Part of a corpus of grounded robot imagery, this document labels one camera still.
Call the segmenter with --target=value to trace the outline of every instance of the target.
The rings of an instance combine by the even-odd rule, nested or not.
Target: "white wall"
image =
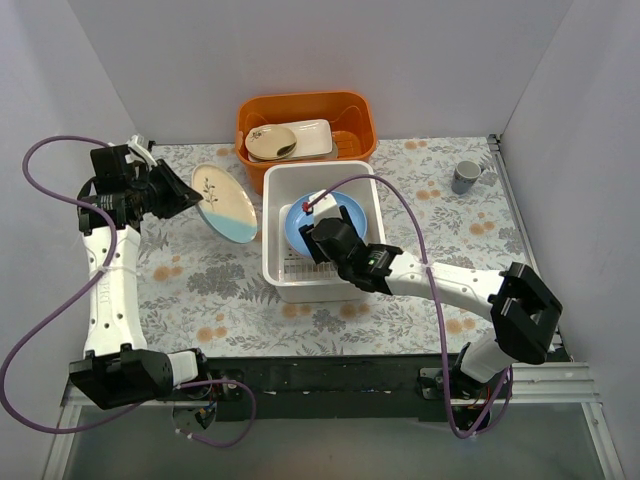
[[[575,0],[504,134],[561,330],[587,360],[628,478],[640,477],[640,3]]]
[[[502,132],[571,0],[69,0],[136,127],[232,141],[246,99],[355,89],[381,137]]]
[[[0,357],[86,281],[75,209],[49,201],[22,178],[35,141],[75,133],[126,140],[133,125],[66,0],[0,2]],[[88,147],[54,145],[34,159],[45,185],[75,196],[91,175]],[[88,305],[63,315],[9,371],[9,397],[55,425],[68,373],[80,358]],[[52,437],[0,409],[0,477],[40,478]]]

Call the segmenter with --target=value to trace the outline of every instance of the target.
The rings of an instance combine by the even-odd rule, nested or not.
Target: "orange plastic basin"
[[[369,161],[377,137],[369,102],[355,92],[310,92],[255,97],[238,110],[236,155],[244,164],[251,185],[262,195],[264,175],[281,161],[251,162],[244,138],[252,128],[270,123],[288,123],[324,118],[331,125],[338,145],[338,160]],[[324,160],[288,160],[286,163]]]

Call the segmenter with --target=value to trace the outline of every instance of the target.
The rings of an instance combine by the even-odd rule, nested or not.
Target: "ceramic plate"
[[[284,222],[284,233],[289,245],[304,257],[310,257],[311,253],[309,253],[309,249],[304,243],[299,229],[302,226],[313,224],[313,215],[307,215],[302,211],[302,204],[309,201],[309,195],[299,198],[296,203],[291,205]],[[331,192],[331,195],[336,199],[338,206],[344,205],[347,207],[347,211],[349,212],[353,226],[356,227],[358,236],[364,238],[367,234],[367,216],[360,204],[344,193]]]
[[[309,157],[285,157],[285,158],[278,158],[277,161],[278,162],[288,162],[290,160],[335,160],[336,158],[338,158],[338,144],[336,142],[332,142],[333,143],[333,149],[324,155],[311,155]],[[254,162],[254,163],[260,163],[260,162],[264,162],[266,160],[259,160],[257,158],[254,158],[251,154],[249,154],[249,161],[250,162]]]
[[[248,243],[255,238],[256,211],[235,178],[215,165],[204,163],[193,170],[191,187],[204,197],[196,208],[212,230],[236,243]]]
[[[328,155],[333,149],[331,126],[326,120],[281,123],[280,126],[291,130],[297,139],[296,148],[289,157]]]
[[[249,130],[245,144],[251,155],[260,160],[276,160],[290,155],[296,136],[282,125],[263,125]]]

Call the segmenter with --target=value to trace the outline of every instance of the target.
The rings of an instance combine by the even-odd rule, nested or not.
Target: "blue and white plate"
[[[289,245],[304,257],[310,257],[311,253],[300,235],[300,227],[312,225],[313,214],[307,215],[302,210],[302,204],[309,201],[310,195],[313,195],[313,193],[300,197],[293,205],[291,205],[291,209],[289,210],[289,213],[287,213],[287,218],[284,222],[284,233]],[[364,213],[360,204],[344,193],[334,191],[331,192],[331,195],[335,198],[338,206],[347,207],[347,212],[349,212],[349,216],[351,217],[353,226],[356,228],[358,236],[360,238],[364,238],[367,234],[367,215]]]
[[[193,170],[191,187],[203,196],[196,209],[214,232],[235,243],[255,238],[256,211],[247,192],[229,173],[203,163]]]

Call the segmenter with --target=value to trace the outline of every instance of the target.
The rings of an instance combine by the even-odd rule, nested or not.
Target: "white plate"
[[[295,150],[287,158],[326,155],[333,149],[331,126],[326,120],[304,120],[281,123],[280,126],[291,130],[298,140]]]
[[[235,243],[255,238],[256,211],[235,178],[216,165],[203,163],[193,170],[191,187],[204,197],[196,209],[213,231]]]
[[[245,139],[247,150],[265,161],[289,156],[296,145],[296,135],[282,125],[263,125],[252,128]]]
[[[338,145],[336,144],[336,142],[332,142],[332,143],[333,143],[333,149],[326,155],[310,155],[308,157],[284,157],[284,158],[278,158],[276,160],[258,160],[257,158],[254,158],[251,154],[249,154],[249,161],[254,163],[260,163],[260,162],[280,163],[280,162],[288,162],[290,160],[335,160],[336,158],[338,158]]]

